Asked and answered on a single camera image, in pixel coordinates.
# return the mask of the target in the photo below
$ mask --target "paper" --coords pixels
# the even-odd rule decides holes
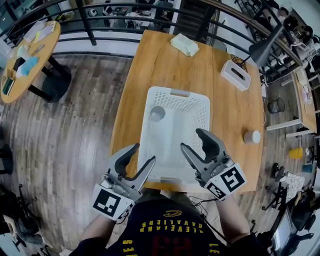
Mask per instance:
[[[40,40],[44,39],[46,36],[50,35],[53,31],[55,31],[56,23],[52,22],[50,25],[44,27],[41,31],[38,31],[35,35],[34,42],[37,43]]]
[[[183,34],[176,35],[171,39],[170,43],[174,48],[177,48],[187,56],[192,57],[197,53],[197,51],[199,51],[198,45]]]
[[[32,40],[36,37],[38,31],[42,30],[45,27],[46,20],[37,21],[25,34],[23,37],[28,43],[31,43]]]
[[[19,66],[18,69],[16,70],[15,77],[20,78],[22,76],[23,76],[23,74],[21,73],[21,66]]]

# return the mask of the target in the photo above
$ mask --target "black cable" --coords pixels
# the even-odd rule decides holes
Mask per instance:
[[[231,243],[230,243],[218,230],[216,230],[216,229],[207,221],[207,219],[206,219],[206,217],[205,217],[204,214],[201,214],[200,216],[201,216],[201,218],[203,218],[204,222],[205,222],[212,230],[214,230],[224,241],[226,241],[226,243],[227,243],[228,245],[231,246]]]
[[[250,56],[248,58],[246,58],[245,60],[243,60],[242,58],[235,56],[233,54],[230,54],[231,60],[237,64],[240,68],[242,68],[245,72],[248,73],[247,70],[247,60],[250,58]]]
[[[120,223],[117,223],[117,221],[114,222],[115,225],[120,225],[122,223],[125,222],[126,218],[128,217],[129,213],[126,214],[126,216],[124,216],[123,221],[121,221]]]
[[[190,200],[190,201],[193,203],[193,207],[200,206],[200,210],[201,210],[200,216],[201,216],[201,218],[203,218],[204,222],[205,222],[213,231],[215,231],[224,241],[226,241],[226,243],[227,243],[228,245],[231,246],[231,243],[230,243],[218,230],[216,230],[216,229],[207,221],[208,212],[207,212],[207,210],[202,206],[202,203],[204,203],[204,202],[211,202],[211,201],[216,201],[216,200],[218,200],[218,199],[217,199],[217,198],[214,198],[214,199],[208,199],[208,200],[201,200],[200,202],[197,202],[196,204],[195,204],[194,202],[192,202],[191,200]],[[205,210],[206,216],[202,213],[201,207]]]

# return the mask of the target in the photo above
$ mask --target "black desk lamp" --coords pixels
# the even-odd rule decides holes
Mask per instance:
[[[266,40],[262,40],[249,47],[250,57],[258,67],[263,67],[267,64],[272,44],[281,34],[282,30],[284,30],[284,26],[282,24],[277,25]]]

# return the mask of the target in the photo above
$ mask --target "yellow object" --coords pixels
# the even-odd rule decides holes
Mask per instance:
[[[304,156],[302,147],[291,149],[289,151],[289,157],[291,159],[301,159]]]

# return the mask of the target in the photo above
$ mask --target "wooden table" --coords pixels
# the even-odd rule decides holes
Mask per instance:
[[[226,81],[220,71],[230,55],[211,46],[197,43],[200,50],[193,57],[185,56],[170,45],[173,35],[146,30],[126,79],[112,132],[110,153],[138,143],[147,99],[152,86],[179,89],[206,95],[210,99],[210,130],[223,140],[227,152],[239,162],[247,178],[241,192],[256,189],[263,140],[246,145],[243,134],[258,130],[263,138],[264,112],[258,69],[247,64],[251,75],[248,90],[241,92]],[[138,154],[127,166],[129,176],[137,171]],[[167,183],[146,182],[145,187],[206,192],[199,185],[180,186]]]
[[[1,85],[1,98],[5,103],[11,103],[17,100],[26,90],[42,97],[48,102],[58,101],[68,90],[71,81],[70,69],[66,66],[61,66],[52,56],[52,52],[59,40],[61,34],[61,26],[58,22],[55,22],[54,31],[46,36],[44,39],[34,43],[28,43],[26,40],[22,40],[21,43],[14,49],[15,52],[22,45],[30,46],[28,53],[31,56],[38,57],[38,63],[30,70],[27,76],[16,77],[16,71],[14,71],[14,65],[17,60],[16,54],[14,57],[9,59],[4,70],[4,74],[10,75],[14,79],[14,84],[8,95],[3,93],[3,86],[5,84],[5,77],[2,79]],[[36,53],[36,50],[41,46],[44,47]],[[45,64],[49,62],[54,69],[48,70]],[[42,90],[32,85],[40,71],[46,74],[46,79],[42,84]]]
[[[296,102],[298,106],[298,119],[287,121],[275,125],[268,126],[266,128],[267,131],[272,131],[280,128],[285,128],[289,126],[295,126],[295,125],[303,125],[307,128],[307,130],[299,131],[299,132],[293,132],[288,133],[285,136],[287,138],[289,137],[295,137],[305,134],[313,134],[317,132],[317,122],[316,122],[316,113],[315,113],[315,105],[314,105],[314,99],[312,98],[309,100],[308,103],[305,103],[302,97],[302,89],[303,85],[299,83],[297,74],[295,72],[291,73],[291,78],[283,83],[281,83],[282,86],[285,86],[289,83],[293,82],[293,87],[295,91],[296,96]]]

